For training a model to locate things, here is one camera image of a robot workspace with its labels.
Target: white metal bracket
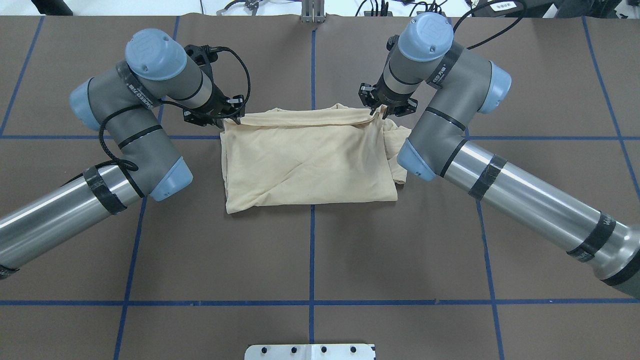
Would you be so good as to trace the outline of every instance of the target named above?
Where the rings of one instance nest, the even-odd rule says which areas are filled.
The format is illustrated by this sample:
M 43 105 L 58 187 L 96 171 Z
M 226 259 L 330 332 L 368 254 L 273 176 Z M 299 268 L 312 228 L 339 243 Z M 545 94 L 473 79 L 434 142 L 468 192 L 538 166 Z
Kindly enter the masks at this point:
M 244 360 L 376 360 L 373 344 L 252 345 Z
M 324 0 L 302 0 L 302 22 L 324 22 Z

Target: black tape band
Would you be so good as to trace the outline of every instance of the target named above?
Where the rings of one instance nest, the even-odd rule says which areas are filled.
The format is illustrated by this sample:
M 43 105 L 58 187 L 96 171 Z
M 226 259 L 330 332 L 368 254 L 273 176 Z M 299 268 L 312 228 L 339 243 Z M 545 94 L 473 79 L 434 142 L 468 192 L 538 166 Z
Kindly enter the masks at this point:
M 464 51 L 465 47 L 454 42 L 449 51 L 442 57 L 436 69 L 429 75 L 429 78 L 425 80 L 425 82 L 436 89 L 442 88 L 442 82 L 449 75 L 451 69 L 453 69 L 453 65 L 456 64 L 458 58 Z
M 126 138 L 125 140 L 122 140 L 122 142 L 120 142 L 118 144 L 118 147 L 120 149 L 122 149 L 123 147 L 125 147 L 125 146 L 129 145 L 130 143 L 136 141 L 137 139 L 141 138 L 142 136 L 145 136 L 145 135 L 147 135 L 149 133 L 153 133 L 154 131 L 160 130 L 160 129 L 162 129 L 162 126 L 160 126 L 160 125 L 148 127 L 148 128 L 146 128 L 146 129 L 144 129 L 144 130 L 142 130 L 142 131 L 140 131 L 140 132 L 138 132 L 138 133 L 136 133 L 134 135 L 131 135 L 130 137 Z
M 95 167 L 90 167 L 83 172 L 84 180 L 89 186 L 89 189 L 93 192 L 94 196 L 100 201 L 102 206 L 107 209 L 112 215 L 115 215 L 125 209 L 127 209 L 118 196 L 109 190 L 109 187 L 104 182 L 104 179 Z
M 637 272 L 640 270 L 640 251 L 636 253 L 636 255 L 629 261 L 629 263 L 620 270 L 616 275 L 602 280 L 605 284 L 609 286 L 620 285 L 623 282 L 631 279 Z
M 447 173 L 447 170 L 449 169 L 449 166 L 453 162 L 453 159 L 456 157 L 456 155 L 458 155 L 458 153 L 460 152 L 460 149 L 462 149 L 462 147 L 466 143 L 467 143 L 467 139 L 462 139 L 462 141 L 458 144 L 458 146 L 456 146 L 456 149 L 453 150 L 453 152 L 451 153 L 451 156 L 449 156 L 449 159 L 447 160 L 447 163 L 445 163 L 444 167 L 442 168 L 442 171 L 440 172 L 441 177 L 444 177 L 444 174 Z
M 507 160 L 504 158 L 493 155 L 491 161 L 489 161 L 489 164 L 484 168 L 482 174 L 480 174 L 480 177 L 478 177 L 478 180 L 476 180 L 476 183 L 471 187 L 468 194 L 478 201 L 482 200 L 486 191 L 493 185 L 506 163 Z
M 184 99 L 174 99 L 176 101 L 186 101 L 189 100 L 190 98 L 198 95 L 198 92 L 200 92 L 200 89 L 202 88 L 202 84 L 204 84 L 204 73 L 202 74 L 202 76 L 200 76 L 200 85 L 198 85 L 198 88 L 196 89 L 196 91 L 193 92 L 193 94 L 191 94 L 190 96 L 185 97 Z
M 454 124 L 455 126 L 457 126 L 460 130 L 464 131 L 467 127 L 464 126 L 460 121 L 457 121 L 456 119 L 452 118 L 451 116 L 449 116 L 449 114 L 445 114 L 442 111 L 432 108 L 430 106 L 427 106 L 427 108 L 424 111 L 428 111 L 430 113 L 434 113 L 435 115 L 438 115 L 439 117 L 445 119 L 446 121 L 450 122 L 451 124 Z
M 147 109 L 151 110 L 156 106 L 160 105 L 160 101 L 156 99 L 147 88 L 145 88 L 138 77 L 131 71 L 129 64 L 126 61 L 122 60 L 121 62 L 116 64 L 116 71 L 118 71 L 118 75 L 120 79 L 124 82 L 124 85 L 131 91 L 133 96 L 137 97 L 140 100 L 140 103 L 144 105 Z
M 419 83 L 421 83 L 421 81 L 418 81 L 417 83 L 406 83 L 406 82 L 404 82 L 404 81 L 402 81 L 402 80 L 398 79 L 398 77 L 394 74 L 394 72 L 393 72 L 393 71 L 391 71 L 391 66 L 389 66 L 389 74 L 391 74 L 391 76 L 393 76 L 393 77 L 394 77 L 394 79 L 395 79 L 398 83 L 400 83 L 400 84 L 404 84 L 404 85 L 418 85 Z
M 9 275 L 13 275 L 18 272 L 18 269 L 7 268 L 0 265 L 0 280 L 6 279 Z
M 566 253 L 581 263 L 593 259 L 596 252 L 602 249 L 604 244 L 609 241 L 617 223 L 613 217 L 601 211 L 600 219 L 598 219 L 598 223 L 591 231 L 591 234 L 577 248 Z

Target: light blue joint cap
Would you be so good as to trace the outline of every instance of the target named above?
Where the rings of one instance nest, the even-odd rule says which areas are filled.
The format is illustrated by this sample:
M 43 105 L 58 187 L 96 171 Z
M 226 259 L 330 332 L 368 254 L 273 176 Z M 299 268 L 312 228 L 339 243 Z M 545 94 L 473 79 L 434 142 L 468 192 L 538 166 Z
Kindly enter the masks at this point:
M 414 17 L 400 34 L 398 49 L 413 61 L 432 61 L 453 44 L 453 29 L 446 17 L 425 12 Z
M 188 184 L 191 184 L 192 180 L 193 175 L 191 175 L 187 163 L 184 162 L 184 158 L 181 156 L 163 179 L 160 180 L 160 183 L 158 183 L 150 195 L 155 201 L 165 200 L 174 193 L 184 189 Z
M 162 81 L 180 74 L 187 65 L 187 54 L 164 31 L 144 29 L 127 43 L 124 58 L 137 75 Z
M 398 164 L 422 180 L 431 181 L 436 177 L 436 173 L 424 162 L 422 156 L 418 154 L 411 142 L 409 142 L 409 139 L 404 141 L 404 145 L 402 145 L 402 149 L 398 153 Z
M 85 81 L 71 92 L 71 95 L 69 95 L 69 105 L 71 105 L 71 110 L 76 114 L 76 117 L 82 120 L 82 123 L 86 127 L 98 131 L 100 130 L 100 124 L 98 120 L 95 120 L 95 116 L 93 116 L 93 112 L 91 111 L 91 105 L 89 105 L 89 82 L 91 79 Z
M 489 83 L 489 91 L 486 94 L 486 98 L 484 98 L 482 107 L 478 110 L 479 113 L 483 114 L 488 114 L 495 110 L 511 88 L 511 75 L 500 69 L 493 61 L 490 61 L 490 63 L 491 82 Z

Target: label sticker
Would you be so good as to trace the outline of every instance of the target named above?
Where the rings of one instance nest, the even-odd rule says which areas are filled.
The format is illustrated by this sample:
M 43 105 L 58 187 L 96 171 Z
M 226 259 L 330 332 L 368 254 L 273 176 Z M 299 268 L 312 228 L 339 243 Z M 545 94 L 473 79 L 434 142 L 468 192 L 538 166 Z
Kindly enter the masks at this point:
M 516 3 L 514 3 L 513 1 L 507 1 L 505 3 L 491 4 L 490 6 L 495 12 L 501 12 L 501 11 L 504 11 L 504 10 L 513 9 L 513 8 L 518 7 L 516 5 Z

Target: black mount bracket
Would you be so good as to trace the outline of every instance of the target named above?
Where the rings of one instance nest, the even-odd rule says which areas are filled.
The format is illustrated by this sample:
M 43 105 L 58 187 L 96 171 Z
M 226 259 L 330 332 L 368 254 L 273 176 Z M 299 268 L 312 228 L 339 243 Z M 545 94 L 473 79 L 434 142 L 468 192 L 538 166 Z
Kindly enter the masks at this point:
M 224 47 L 211 47 L 209 45 L 187 45 L 184 47 L 187 56 L 200 67 L 200 70 L 211 80 L 212 85 L 212 94 L 207 103 L 198 109 L 194 109 L 199 113 L 193 113 L 188 110 L 183 111 L 184 121 L 198 126 L 215 125 L 222 128 L 222 119 L 216 119 L 214 117 L 228 117 L 240 125 L 239 118 L 244 116 L 244 107 L 242 107 L 244 96 L 236 95 L 227 97 L 213 81 L 211 63 L 216 62 L 218 60 L 218 53 L 226 51 L 226 49 L 227 48 Z M 239 113 L 231 115 L 240 107 L 242 107 L 242 110 Z

